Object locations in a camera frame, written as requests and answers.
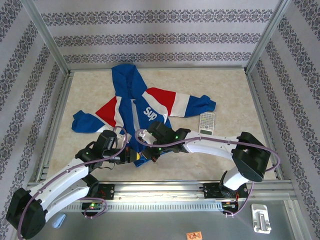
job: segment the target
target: white robotic arm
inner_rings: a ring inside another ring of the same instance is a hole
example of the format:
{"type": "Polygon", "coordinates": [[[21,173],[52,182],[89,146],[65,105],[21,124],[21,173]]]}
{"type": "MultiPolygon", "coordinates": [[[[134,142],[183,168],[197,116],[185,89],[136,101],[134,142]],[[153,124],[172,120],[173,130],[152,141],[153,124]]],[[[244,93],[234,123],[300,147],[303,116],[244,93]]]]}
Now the white robotic arm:
{"type": "Polygon", "coordinates": [[[138,132],[135,137],[141,144],[148,146],[142,155],[154,162],[162,153],[171,151],[204,153],[234,161],[235,167],[226,171],[221,179],[221,188],[226,193],[229,190],[236,191],[248,181],[262,182],[271,155],[248,132],[242,132],[237,137],[212,136],[184,128],[173,131],[163,123],[154,122],[148,130],[138,132]]]}
{"type": "MultiPolygon", "coordinates": [[[[265,150],[240,145],[240,143],[249,143],[249,145],[252,143],[263,146],[247,132],[243,132],[238,137],[213,137],[183,128],[173,131],[163,123],[154,122],[148,130],[139,133],[140,139],[137,134],[135,137],[140,143],[148,146],[142,155],[154,162],[162,153],[171,151],[205,153],[234,161],[236,166],[223,174],[217,189],[221,196],[226,198],[248,181],[261,182],[270,157],[270,153],[265,150]]],[[[112,148],[116,141],[117,135],[105,130],[96,142],[91,142],[80,150],[75,158],[54,176],[29,191],[23,188],[18,189],[13,194],[5,218],[17,229],[22,212],[32,197],[36,196],[27,208],[21,228],[23,237],[30,239],[55,213],[70,203],[83,197],[95,197],[99,181],[90,173],[100,167],[102,161],[90,163],[91,161],[109,157],[110,163],[127,164],[139,159],[139,155],[132,149],[126,148],[120,152],[120,149],[112,148]],[[52,183],[43,189],[43,186],[49,182],[52,183]]]]}

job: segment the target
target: white plastic bracket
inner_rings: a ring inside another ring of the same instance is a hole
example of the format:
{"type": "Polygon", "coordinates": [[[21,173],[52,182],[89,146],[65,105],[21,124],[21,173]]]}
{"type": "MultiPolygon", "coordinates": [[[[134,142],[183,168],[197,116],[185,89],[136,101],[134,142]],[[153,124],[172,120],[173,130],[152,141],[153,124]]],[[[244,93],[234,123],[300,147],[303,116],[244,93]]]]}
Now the white plastic bracket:
{"type": "Polygon", "coordinates": [[[146,129],[139,133],[139,137],[141,137],[147,144],[153,144],[157,140],[146,129]]]}
{"type": "Polygon", "coordinates": [[[251,211],[254,231],[260,234],[269,234],[271,232],[271,226],[267,206],[262,204],[252,204],[251,211]]]}

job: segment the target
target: calculator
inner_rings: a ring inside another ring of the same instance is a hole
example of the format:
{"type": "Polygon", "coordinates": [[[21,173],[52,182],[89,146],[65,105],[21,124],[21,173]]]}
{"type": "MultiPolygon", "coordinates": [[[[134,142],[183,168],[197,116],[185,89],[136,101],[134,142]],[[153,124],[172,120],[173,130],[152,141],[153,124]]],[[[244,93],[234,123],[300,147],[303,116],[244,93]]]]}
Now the calculator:
{"type": "Polygon", "coordinates": [[[204,112],[200,115],[199,133],[213,135],[215,128],[215,114],[213,112],[204,112]]]}

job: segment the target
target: marble pattern surface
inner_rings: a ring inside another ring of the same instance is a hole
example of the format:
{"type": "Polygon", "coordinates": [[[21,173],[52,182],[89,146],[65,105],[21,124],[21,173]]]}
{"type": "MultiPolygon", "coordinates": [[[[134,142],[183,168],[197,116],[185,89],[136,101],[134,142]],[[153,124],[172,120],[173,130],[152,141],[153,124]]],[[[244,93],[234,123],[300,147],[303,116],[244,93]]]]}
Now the marble pattern surface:
{"type": "MultiPolygon", "coordinates": [[[[242,131],[252,133],[265,143],[250,89],[243,69],[139,69],[146,85],[200,97],[208,95],[216,102],[214,135],[239,136],[242,131]]],[[[112,74],[106,71],[77,71],[55,143],[48,177],[62,169],[75,154],[98,133],[82,134],[71,129],[73,114],[79,110],[94,114],[115,94],[112,74]]],[[[172,128],[198,131],[199,116],[170,117],[172,128]]],[[[147,162],[116,165],[113,170],[96,169],[92,175],[100,181],[165,181],[165,180],[219,180],[225,170],[235,164],[225,158],[203,153],[167,153],[156,163],[147,162]]],[[[113,164],[103,163],[103,167],[113,164]]],[[[265,179],[275,179],[267,172],[265,179]]]]}

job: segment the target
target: small sticker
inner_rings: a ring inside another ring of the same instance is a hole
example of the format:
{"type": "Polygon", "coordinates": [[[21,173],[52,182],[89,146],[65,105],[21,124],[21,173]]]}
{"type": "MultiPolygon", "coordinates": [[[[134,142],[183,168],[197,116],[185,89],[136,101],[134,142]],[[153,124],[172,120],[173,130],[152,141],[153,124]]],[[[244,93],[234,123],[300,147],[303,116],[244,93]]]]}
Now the small sticker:
{"type": "Polygon", "coordinates": [[[189,232],[186,234],[187,240],[202,240],[202,234],[200,231],[189,232]]]}

